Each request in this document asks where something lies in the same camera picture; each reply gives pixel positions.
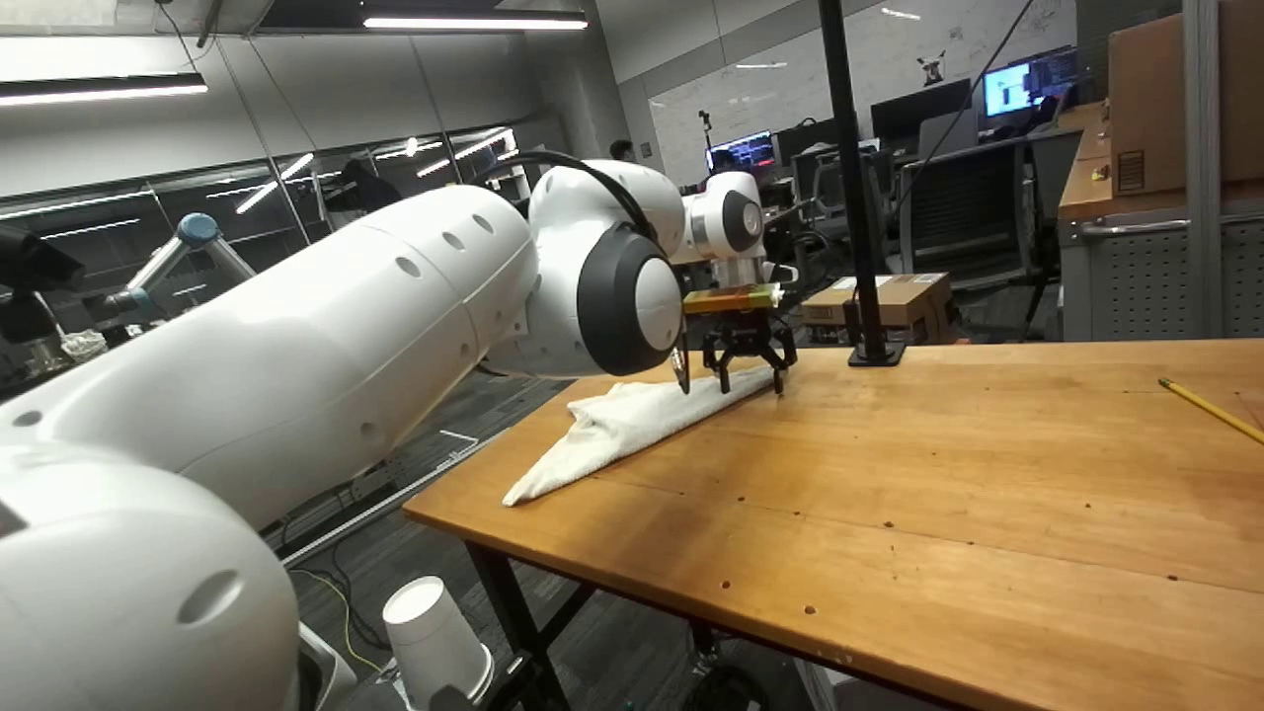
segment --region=white towel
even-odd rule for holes
[[[775,383],[772,368],[731,371],[731,389],[721,378],[696,378],[693,396],[681,383],[615,383],[610,396],[569,404],[574,426],[532,463],[501,499],[519,507],[569,484],[624,453],[638,453],[764,387]]]

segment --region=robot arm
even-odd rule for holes
[[[610,160],[531,221],[476,187],[395,202],[0,407],[0,687],[15,705],[281,705],[297,599],[252,529],[389,457],[476,368],[667,354],[682,206]]]

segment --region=cardboard box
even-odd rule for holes
[[[1110,35],[1110,156],[1118,192],[1185,191],[1185,23]],[[1222,0],[1222,175],[1264,181],[1264,5]]]

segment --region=office chair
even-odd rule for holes
[[[947,271],[958,299],[1006,284],[1033,284],[1041,299],[1055,267],[1037,249],[1041,202],[1033,191],[1025,138],[910,160],[901,175],[901,260],[910,271]]]

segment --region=white cylinder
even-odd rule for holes
[[[441,687],[457,687],[476,703],[485,694],[493,657],[438,578],[405,583],[382,619],[414,705],[430,705]]]

